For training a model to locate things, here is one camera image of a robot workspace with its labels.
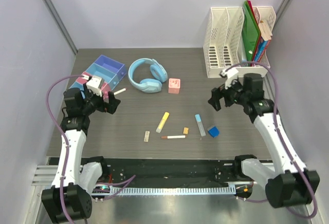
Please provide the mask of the light blue headphones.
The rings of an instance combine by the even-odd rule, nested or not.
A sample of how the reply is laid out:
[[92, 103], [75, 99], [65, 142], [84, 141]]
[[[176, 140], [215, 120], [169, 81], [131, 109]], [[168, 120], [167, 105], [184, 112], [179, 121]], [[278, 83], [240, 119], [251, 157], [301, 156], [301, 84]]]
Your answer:
[[[143, 78], [136, 78], [136, 70], [142, 65], [148, 65], [150, 74]], [[158, 61], [150, 58], [140, 58], [135, 60], [128, 69], [127, 77], [134, 88], [146, 94], [160, 92], [162, 90], [162, 85], [169, 79], [165, 68]]]

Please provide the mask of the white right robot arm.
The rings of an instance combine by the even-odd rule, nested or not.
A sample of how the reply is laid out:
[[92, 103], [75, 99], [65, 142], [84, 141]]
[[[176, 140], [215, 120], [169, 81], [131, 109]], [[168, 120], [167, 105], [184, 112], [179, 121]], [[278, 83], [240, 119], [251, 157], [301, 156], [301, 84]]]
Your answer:
[[291, 145], [281, 123], [276, 103], [264, 97], [263, 78], [258, 73], [247, 73], [243, 82], [238, 71], [224, 70], [225, 83], [211, 91], [209, 104], [217, 111], [220, 100], [226, 107], [237, 104], [262, 136], [272, 158], [274, 168], [264, 166], [256, 156], [241, 155], [234, 159], [232, 174], [237, 180], [247, 177], [264, 190], [273, 208], [292, 207], [314, 202], [320, 182], [316, 171], [307, 169]]

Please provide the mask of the white pink-tipped pen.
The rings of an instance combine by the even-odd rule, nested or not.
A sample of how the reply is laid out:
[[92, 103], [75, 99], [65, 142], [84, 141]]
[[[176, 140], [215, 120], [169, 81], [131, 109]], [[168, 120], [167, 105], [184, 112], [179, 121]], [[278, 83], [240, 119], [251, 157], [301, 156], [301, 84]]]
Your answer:
[[123, 93], [123, 92], [125, 92], [126, 90], [127, 90], [127, 88], [123, 88], [123, 89], [121, 89], [121, 90], [118, 90], [118, 91], [114, 92], [114, 95], [118, 95], [118, 94], [120, 94], [120, 93]]

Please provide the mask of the pink cube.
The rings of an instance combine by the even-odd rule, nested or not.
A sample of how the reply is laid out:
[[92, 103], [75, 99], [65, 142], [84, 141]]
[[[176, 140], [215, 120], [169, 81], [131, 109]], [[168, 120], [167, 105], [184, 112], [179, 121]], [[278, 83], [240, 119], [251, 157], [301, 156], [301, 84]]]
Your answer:
[[180, 79], [169, 78], [168, 93], [179, 94], [180, 92]]

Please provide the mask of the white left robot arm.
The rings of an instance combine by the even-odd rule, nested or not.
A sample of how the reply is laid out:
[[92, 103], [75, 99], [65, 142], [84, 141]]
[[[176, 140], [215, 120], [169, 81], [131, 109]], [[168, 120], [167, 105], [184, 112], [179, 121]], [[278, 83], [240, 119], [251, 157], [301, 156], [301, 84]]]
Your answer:
[[90, 218], [91, 194], [97, 182], [109, 178], [109, 169], [102, 156], [81, 163], [89, 117], [95, 111], [114, 114], [121, 101], [113, 92], [104, 100], [91, 90], [70, 88], [64, 92], [64, 102], [67, 115], [58, 125], [62, 138], [58, 169], [51, 187], [42, 192], [42, 203], [52, 223]]

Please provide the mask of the blue pink drawer organizer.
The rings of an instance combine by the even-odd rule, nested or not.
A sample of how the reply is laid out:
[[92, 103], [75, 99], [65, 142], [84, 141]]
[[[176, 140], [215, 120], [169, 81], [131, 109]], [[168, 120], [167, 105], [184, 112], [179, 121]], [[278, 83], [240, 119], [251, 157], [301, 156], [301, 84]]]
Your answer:
[[127, 73], [126, 65], [105, 55], [100, 55], [82, 74], [98, 76], [104, 80], [102, 85], [103, 98], [108, 98], [108, 92], [113, 91]]

